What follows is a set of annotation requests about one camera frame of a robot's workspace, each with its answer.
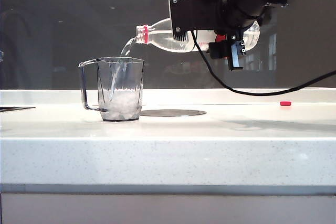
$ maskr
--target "metal plate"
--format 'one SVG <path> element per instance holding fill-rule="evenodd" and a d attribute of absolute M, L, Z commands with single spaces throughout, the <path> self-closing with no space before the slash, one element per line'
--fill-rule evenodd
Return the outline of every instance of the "metal plate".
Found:
<path fill-rule="evenodd" d="M 33 108 L 35 107 L 0 107 L 0 112 L 13 111 L 13 110 L 26 110 Z"/>
<path fill-rule="evenodd" d="M 144 116 L 191 116 L 203 115 L 205 111 L 201 110 L 144 110 L 140 115 Z"/>

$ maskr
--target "pitcher handle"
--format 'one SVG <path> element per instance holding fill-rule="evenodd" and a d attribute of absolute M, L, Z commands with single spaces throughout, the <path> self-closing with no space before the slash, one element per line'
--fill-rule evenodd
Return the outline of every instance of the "pitcher handle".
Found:
<path fill-rule="evenodd" d="M 101 111 L 101 112 L 107 112 L 107 109 L 101 109 L 101 108 L 94 108 L 88 105 L 88 96 L 86 92 L 86 77 L 85 77 L 85 72 L 84 72 L 84 67 L 86 65 L 92 64 L 92 63 L 97 63 L 96 60 L 88 60 L 81 62 L 78 65 L 79 72 L 80 72 L 80 93 L 82 97 L 82 105 L 86 110 L 95 110 L 95 111 Z"/>

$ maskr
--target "red bottle cap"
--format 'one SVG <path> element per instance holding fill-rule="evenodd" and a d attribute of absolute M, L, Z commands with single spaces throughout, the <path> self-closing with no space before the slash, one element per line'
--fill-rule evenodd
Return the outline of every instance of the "red bottle cap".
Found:
<path fill-rule="evenodd" d="M 215 42 L 220 42 L 222 40 L 226 40 L 226 36 L 225 35 L 217 34 Z"/>
<path fill-rule="evenodd" d="M 281 106 L 291 106 L 291 105 L 292 105 L 292 102 L 290 102 L 290 101 L 281 101 L 281 102 L 280 102 L 280 105 L 281 105 Z"/>

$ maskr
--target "round metal disc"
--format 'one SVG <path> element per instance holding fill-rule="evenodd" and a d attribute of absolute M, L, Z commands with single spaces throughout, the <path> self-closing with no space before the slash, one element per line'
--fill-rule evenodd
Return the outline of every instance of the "round metal disc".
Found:
<path fill-rule="evenodd" d="M 140 115 L 144 116 L 191 116 L 203 115 L 205 111 L 201 110 L 143 110 Z"/>

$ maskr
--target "robotic arm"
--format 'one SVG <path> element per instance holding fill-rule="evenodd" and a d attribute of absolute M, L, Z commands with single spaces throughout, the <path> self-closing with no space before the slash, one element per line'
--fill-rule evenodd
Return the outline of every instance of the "robotic arm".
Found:
<path fill-rule="evenodd" d="M 271 19 L 271 8 L 285 7 L 288 0 L 169 0 L 175 40 L 185 41 L 187 31 L 214 30 L 223 40 L 209 43 L 213 59 L 227 58 L 229 69 L 242 69 L 238 56 L 245 55 L 243 33 L 254 21 Z"/>

